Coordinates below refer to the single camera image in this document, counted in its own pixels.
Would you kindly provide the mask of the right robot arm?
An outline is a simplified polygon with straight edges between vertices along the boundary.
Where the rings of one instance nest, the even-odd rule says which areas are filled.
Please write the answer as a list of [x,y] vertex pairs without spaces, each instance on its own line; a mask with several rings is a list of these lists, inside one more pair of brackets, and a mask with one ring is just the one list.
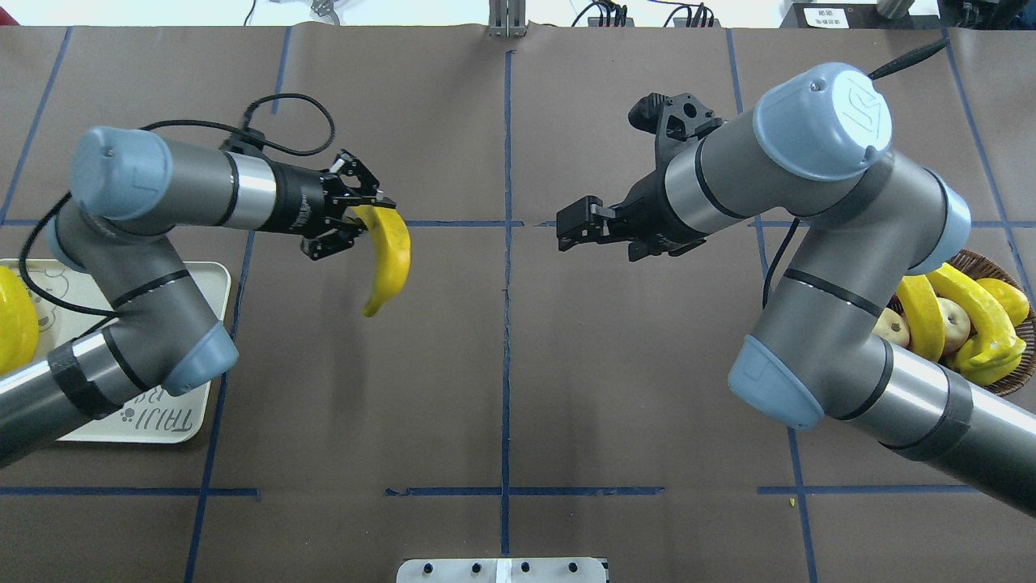
[[848,422],[1034,513],[1034,415],[871,332],[902,276],[962,250],[970,211],[892,149],[888,104],[866,74],[818,64],[732,121],[692,95],[658,93],[628,118],[655,137],[654,171],[618,204],[586,196],[562,209],[559,250],[626,242],[633,262],[678,256],[782,207],[808,230],[744,340],[730,390],[790,428]]

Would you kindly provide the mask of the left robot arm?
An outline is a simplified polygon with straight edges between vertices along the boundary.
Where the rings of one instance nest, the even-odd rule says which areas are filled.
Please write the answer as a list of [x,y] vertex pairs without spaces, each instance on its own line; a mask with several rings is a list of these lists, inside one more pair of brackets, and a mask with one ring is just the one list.
[[271,161],[269,147],[243,128],[219,148],[107,126],[81,137],[70,199],[42,225],[52,254],[92,276],[113,321],[4,377],[4,466],[139,393],[188,393],[236,365],[236,345],[169,240],[177,226],[301,236],[312,261],[367,233],[376,268],[363,314],[400,294],[410,230],[358,156],[340,151],[310,170]]

